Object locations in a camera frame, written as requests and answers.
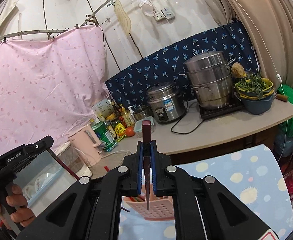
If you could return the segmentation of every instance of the wooden knife handle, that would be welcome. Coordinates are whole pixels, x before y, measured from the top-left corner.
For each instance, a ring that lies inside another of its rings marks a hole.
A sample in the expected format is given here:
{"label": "wooden knife handle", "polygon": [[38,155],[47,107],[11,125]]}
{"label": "wooden knife handle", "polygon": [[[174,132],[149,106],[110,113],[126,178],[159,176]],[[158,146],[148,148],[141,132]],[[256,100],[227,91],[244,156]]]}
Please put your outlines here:
{"label": "wooden knife handle", "polygon": [[281,101],[283,101],[283,102],[288,102],[288,97],[285,96],[285,95],[277,94],[277,95],[276,95],[276,99],[279,99],[279,100],[281,100]]}

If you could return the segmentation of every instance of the red bottle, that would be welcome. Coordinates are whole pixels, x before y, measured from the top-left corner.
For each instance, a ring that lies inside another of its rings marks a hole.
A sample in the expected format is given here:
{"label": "red bottle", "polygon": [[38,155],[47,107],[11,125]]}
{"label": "red bottle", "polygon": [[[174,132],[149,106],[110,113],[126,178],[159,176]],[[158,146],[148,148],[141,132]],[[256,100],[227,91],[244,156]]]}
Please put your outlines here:
{"label": "red bottle", "polygon": [[288,188],[291,202],[293,201],[293,170],[285,176],[285,184]]}

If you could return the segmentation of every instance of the silver screw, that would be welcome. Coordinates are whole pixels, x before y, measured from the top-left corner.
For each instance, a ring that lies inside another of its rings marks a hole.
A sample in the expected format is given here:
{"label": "silver screw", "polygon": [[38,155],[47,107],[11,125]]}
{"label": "silver screw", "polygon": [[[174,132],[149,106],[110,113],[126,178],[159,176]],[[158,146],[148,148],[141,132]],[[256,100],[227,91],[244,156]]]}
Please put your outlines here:
{"label": "silver screw", "polygon": [[79,181],[81,184],[84,185],[84,184],[89,183],[90,179],[88,177],[81,177]]}
{"label": "silver screw", "polygon": [[176,166],[170,165],[167,167],[168,172],[175,172],[177,170]]}
{"label": "silver screw", "polygon": [[215,182],[215,178],[212,177],[212,176],[206,176],[206,177],[205,177],[205,181],[206,181],[207,183],[212,184],[212,183]]}
{"label": "silver screw", "polygon": [[128,167],[126,167],[126,166],[120,166],[118,168],[118,172],[125,173],[127,171],[128,171]]}

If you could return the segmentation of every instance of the tomato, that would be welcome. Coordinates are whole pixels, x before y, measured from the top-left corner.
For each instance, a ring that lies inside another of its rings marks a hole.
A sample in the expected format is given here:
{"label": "tomato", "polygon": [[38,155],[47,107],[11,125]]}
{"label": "tomato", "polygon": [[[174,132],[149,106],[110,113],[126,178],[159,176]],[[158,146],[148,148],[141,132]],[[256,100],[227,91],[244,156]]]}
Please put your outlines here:
{"label": "tomato", "polygon": [[125,130],[125,135],[127,137],[132,137],[135,135],[134,129],[132,126],[129,126],[126,130]]}

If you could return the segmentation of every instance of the pink plastic basket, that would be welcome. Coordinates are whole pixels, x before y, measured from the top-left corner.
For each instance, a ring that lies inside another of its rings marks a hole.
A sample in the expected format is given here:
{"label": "pink plastic basket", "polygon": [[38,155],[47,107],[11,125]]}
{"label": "pink plastic basket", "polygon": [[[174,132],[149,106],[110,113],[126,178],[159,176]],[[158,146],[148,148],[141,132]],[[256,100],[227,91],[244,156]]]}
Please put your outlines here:
{"label": "pink plastic basket", "polygon": [[[142,192],[145,193],[145,185],[142,185]],[[174,211],[173,211],[173,201],[172,196],[168,198],[159,199],[153,195],[152,184],[150,184],[150,207],[147,210],[147,203],[143,202],[134,202],[130,198],[124,197],[125,201],[129,206],[131,206],[136,212],[144,217],[145,220],[151,221],[165,221],[165,220],[174,220]]]}

